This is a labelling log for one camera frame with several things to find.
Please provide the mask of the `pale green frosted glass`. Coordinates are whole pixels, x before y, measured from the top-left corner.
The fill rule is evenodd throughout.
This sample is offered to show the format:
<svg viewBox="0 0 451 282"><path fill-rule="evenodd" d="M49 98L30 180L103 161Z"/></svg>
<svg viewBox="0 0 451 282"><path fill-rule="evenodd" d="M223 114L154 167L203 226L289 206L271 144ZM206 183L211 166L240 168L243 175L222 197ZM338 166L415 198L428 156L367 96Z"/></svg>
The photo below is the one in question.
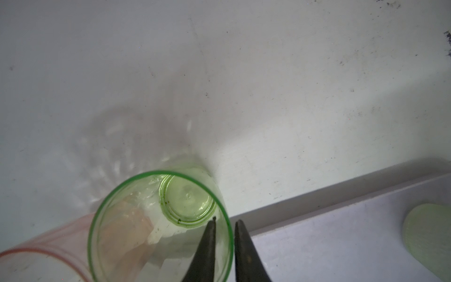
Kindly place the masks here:
<svg viewBox="0 0 451 282"><path fill-rule="evenodd" d="M409 253L443 282L451 280L451 208L424 203L413 208L402 227Z"/></svg>

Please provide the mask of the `green clear glass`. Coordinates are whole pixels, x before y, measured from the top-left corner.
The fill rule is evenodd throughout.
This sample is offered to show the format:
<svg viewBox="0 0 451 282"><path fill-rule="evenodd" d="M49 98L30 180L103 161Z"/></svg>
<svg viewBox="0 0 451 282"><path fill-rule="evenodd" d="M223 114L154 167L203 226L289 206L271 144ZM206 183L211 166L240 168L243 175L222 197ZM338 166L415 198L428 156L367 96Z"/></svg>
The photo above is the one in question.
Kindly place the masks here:
<svg viewBox="0 0 451 282"><path fill-rule="evenodd" d="M214 178L198 164L138 174L111 191L88 236L96 282L180 282L209 222L216 224L216 282L233 262L233 231Z"/></svg>

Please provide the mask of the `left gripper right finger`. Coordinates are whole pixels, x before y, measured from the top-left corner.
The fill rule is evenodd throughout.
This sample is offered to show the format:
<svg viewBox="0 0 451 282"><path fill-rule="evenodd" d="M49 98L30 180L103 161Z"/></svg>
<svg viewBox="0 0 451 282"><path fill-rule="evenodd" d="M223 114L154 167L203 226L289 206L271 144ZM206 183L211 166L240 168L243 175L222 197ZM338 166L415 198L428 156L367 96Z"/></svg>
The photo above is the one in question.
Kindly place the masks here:
<svg viewBox="0 0 451 282"><path fill-rule="evenodd" d="M234 248L237 282L271 282L242 220L235 225Z"/></svg>

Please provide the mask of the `pink clear glass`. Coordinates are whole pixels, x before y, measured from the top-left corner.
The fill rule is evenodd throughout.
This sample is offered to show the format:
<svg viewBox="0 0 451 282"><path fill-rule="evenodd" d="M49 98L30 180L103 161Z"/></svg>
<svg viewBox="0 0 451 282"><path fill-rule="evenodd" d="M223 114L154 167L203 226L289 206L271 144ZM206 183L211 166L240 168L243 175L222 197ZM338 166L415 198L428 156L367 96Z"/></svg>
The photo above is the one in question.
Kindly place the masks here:
<svg viewBox="0 0 451 282"><path fill-rule="evenodd" d="M88 238L94 214L1 252L2 282L92 282Z"/></svg>

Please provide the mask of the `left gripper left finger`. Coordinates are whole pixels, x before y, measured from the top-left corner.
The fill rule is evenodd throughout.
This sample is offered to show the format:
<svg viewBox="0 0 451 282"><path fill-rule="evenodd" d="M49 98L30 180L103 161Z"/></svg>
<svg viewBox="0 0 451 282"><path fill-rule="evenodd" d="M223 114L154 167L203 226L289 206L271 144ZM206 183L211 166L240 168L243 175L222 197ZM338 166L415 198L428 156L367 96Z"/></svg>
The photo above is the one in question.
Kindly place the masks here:
<svg viewBox="0 0 451 282"><path fill-rule="evenodd" d="M216 217L208 222L183 282L213 282L216 261Z"/></svg>

